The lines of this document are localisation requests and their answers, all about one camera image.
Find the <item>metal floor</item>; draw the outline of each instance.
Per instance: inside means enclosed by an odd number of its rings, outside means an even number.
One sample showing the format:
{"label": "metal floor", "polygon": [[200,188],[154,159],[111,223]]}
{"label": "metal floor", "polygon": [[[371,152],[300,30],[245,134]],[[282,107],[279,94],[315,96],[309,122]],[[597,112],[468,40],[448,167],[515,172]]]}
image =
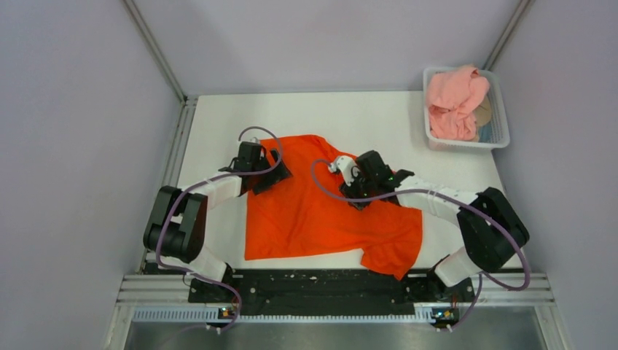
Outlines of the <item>metal floor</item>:
{"label": "metal floor", "polygon": [[426,324],[238,324],[220,336],[191,330],[157,345],[182,324],[134,323],[125,350],[545,350],[533,308],[478,308],[453,334]]}

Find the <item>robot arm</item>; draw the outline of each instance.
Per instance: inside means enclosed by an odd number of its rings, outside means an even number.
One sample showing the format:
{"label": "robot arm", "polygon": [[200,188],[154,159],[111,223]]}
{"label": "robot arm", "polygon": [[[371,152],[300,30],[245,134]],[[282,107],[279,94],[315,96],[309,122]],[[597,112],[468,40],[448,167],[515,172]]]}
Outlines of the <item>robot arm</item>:
{"label": "robot arm", "polygon": [[[340,192],[346,198],[370,198],[398,193],[384,198],[397,206],[420,209],[451,222],[461,230],[464,246],[440,260],[429,272],[442,288],[452,287],[481,271],[496,272],[515,253],[510,243],[487,221],[472,213],[476,208],[508,230],[519,247],[529,235],[521,220],[500,190],[488,187],[483,192],[465,192],[432,184],[411,171],[394,173],[376,151],[359,156],[356,161],[340,156],[330,163],[332,173],[341,173]],[[362,210],[371,202],[352,203]]]}
{"label": "robot arm", "polygon": [[[199,190],[185,195],[175,213],[176,220],[168,226],[161,246],[161,259],[166,265],[189,268],[202,276],[221,281],[227,264],[219,259],[205,244],[207,212],[218,204],[240,197],[248,191],[263,193],[283,179],[290,177],[283,160],[272,171],[260,175],[248,172],[263,171],[271,165],[265,156],[266,149],[257,141],[240,143],[238,156],[229,166],[219,169]],[[279,153],[272,149],[275,162]],[[165,218],[182,189],[164,186],[159,190],[150,219],[144,232],[144,246],[155,250]]]}

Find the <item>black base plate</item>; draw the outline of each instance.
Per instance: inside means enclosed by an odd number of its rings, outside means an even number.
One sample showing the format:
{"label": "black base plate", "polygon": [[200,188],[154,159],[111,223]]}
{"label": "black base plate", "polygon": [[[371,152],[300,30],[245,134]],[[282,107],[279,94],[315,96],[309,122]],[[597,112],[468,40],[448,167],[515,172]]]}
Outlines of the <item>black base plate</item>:
{"label": "black base plate", "polygon": [[[236,270],[224,283],[243,298],[243,315],[380,316],[414,314],[414,303],[437,300],[425,277],[393,276],[368,270]],[[470,302],[470,279],[452,288],[458,302]],[[234,295],[197,279],[190,303],[229,303]]]}

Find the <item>metal pole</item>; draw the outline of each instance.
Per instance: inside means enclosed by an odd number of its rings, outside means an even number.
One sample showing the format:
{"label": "metal pole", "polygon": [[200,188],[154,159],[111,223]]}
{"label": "metal pole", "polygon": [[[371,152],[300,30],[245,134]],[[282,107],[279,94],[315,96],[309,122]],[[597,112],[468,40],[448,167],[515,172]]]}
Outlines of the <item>metal pole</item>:
{"label": "metal pole", "polygon": [[144,18],[141,16],[141,13],[139,12],[139,9],[135,4],[134,0],[122,0],[122,3],[125,5],[126,10],[131,17],[131,20],[133,21],[133,23],[135,23],[137,30],[141,35],[141,38],[144,40],[146,47],[148,47],[148,51],[150,51],[150,54],[154,59],[154,62],[159,67],[159,70],[161,70],[161,74],[163,74],[165,81],[168,83],[170,88],[172,88],[178,100],[181,103],[184,102],[187,96],[182,91],[182,88],[180,87],[176,76],[174,76],[172,68],[170,67],[168,61],[165,59],[165,56],[161,52],[161,49],[159,48],[155,37],[152,36],[152,32],[148,28],[148,25],[146,24]]}
{"label": "metal pole", "polygon": [[528,9],[532,6],[533,3],[534,3],[534,0],[520,0],[520,3],[517,5],[517,8],[515,9],[515,12],[513,12],[513,16],[511,16],[511,19],[506,24],[506,28],[504,28],[502,35],[500,35],[500,38],[498,39],[496,46],[494,46],[493,50],[491,50],[491,53],[489,54],[489,57],[487,61],[485,62],[485,65],[483,65],[483,69],[488,70],[488,71],[493,69],[493,67],[496,65],[496,62],[500,58],[500,55],[502,54],[504,47],[506,47],[506,44],[508,44],[511,38],[513,37],[513,33],[515,32],[515,29],[517,29],[517,27],[521,23],[522,18],[524,17],[524,15],[528,11]]}

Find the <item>aluminum frame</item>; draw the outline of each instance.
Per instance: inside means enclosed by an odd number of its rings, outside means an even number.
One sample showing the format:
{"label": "aluminum frame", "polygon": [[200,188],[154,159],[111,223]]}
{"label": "aluminum frame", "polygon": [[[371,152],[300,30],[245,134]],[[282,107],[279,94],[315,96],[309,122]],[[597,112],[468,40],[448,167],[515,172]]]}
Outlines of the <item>aluminum frame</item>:
{"label": "aluminum frame", "polygon": [[[153,60],[159,67],[166,82],[170,85],[176,97],[182,102],[179,121],[176,124],[173,141],[170,145],[168,159],[166,161],[165,173],[162,184],[177,185],[182,166],[184,152],[189,139],[189,132],[193,121],[193,115],[197,105],[197,96],[188,97],[184,94],[179,81],[173,74],[169,63],[161,52],[152,32],[142,18],[141,13],[134,0],[121,0],[124,4],[131,20],[135,23],[137,31],[142,36],[144,43],[148,47]],[[492,69],[495,66],[500,54],[512,38],[515,29],[520,25],[521,19],[527,13],[534,0],[520,0],[517,8],[507,23],[504,32],[498,39],[496,46],[488,56],[484,69]],[[152,253],[144,252],[142,265],[146,261],[153,260]],[[521,274],[498,274],[500,279],[507,279],[507,283],[518,284],[522,281]],[[477,288],[477,280],[473,279],[473,285]],[[118,294],[114,313],[109,325],[108,332],[103,345],[104,349],[122,350],[127,342],[130,326],[133,317],[143,308],[155,306],[164,307],[169,310],[179,310],[183,308],[218,308],[218,304],[189,304],[189,287],[182,282],[179,275],[127,275],[123,279]],[[415,307],[430,308],[447,306],[444,303],[418,303]],[[523,292],[508,292],[492,282],[485,281],[485,286],[481,294],[481,300],[477,307],[518,307],[532,306],[535,308],[539,326],[548,350],[571,350],[572,342],[566,332],[558,308],[556,307],[551,286],[544,273],[534,273],[532,275],[531,287]]]}

